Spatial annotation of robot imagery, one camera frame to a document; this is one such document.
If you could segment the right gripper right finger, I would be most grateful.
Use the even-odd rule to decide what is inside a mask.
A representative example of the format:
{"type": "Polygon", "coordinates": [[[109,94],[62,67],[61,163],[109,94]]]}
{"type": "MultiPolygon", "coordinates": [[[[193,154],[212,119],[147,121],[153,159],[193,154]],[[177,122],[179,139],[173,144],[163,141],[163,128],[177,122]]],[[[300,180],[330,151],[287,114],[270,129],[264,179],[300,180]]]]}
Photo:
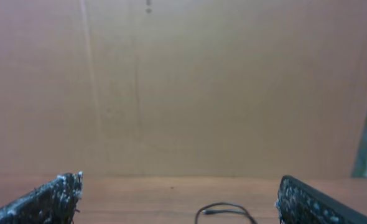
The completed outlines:
{"type": "Polygon", "coordinates": [[[367,224],[367,216],[291,175],[282,177],[277,201],[283,224],[367,224]]]}

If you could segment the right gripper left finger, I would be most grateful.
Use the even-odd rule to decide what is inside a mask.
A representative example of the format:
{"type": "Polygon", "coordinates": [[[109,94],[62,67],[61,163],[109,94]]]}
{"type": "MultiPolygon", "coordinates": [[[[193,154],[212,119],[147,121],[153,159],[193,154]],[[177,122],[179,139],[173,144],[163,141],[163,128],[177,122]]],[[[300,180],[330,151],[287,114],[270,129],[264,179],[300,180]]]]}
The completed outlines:
{"type": "Polygon", "coordinates": [[[82,171],[58,175],[56,179],[0,207],[0,224],[73,223],[82,195],[82,171]]]}

